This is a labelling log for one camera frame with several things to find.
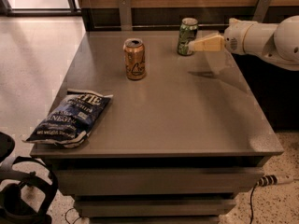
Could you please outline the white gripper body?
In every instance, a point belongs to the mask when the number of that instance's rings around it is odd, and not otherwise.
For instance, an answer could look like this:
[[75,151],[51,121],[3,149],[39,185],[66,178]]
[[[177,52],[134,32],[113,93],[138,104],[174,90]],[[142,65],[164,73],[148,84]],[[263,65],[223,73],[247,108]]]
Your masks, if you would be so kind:
[[257,21],[229,19],[229,26],[224,31],[225,47],[233,54],[244,55],[244,41],[249,28]]

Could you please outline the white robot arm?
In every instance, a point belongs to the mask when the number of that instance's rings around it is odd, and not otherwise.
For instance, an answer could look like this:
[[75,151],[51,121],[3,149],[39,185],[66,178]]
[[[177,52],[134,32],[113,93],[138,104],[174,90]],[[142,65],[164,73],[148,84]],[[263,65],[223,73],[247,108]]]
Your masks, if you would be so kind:
[[191,51],[221,51],[253,55],[277,67],[299,70],[299,16],[281,23],[229,20],[224,34],[214,33],[188,44]]

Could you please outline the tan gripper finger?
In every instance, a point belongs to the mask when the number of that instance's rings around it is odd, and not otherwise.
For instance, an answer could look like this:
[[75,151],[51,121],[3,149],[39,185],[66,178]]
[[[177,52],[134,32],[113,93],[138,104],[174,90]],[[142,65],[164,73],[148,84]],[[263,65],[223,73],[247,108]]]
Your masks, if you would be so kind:
[[196,38],[188,44],[190,51],[221,51],[224,49],[224,37],[219,33]]

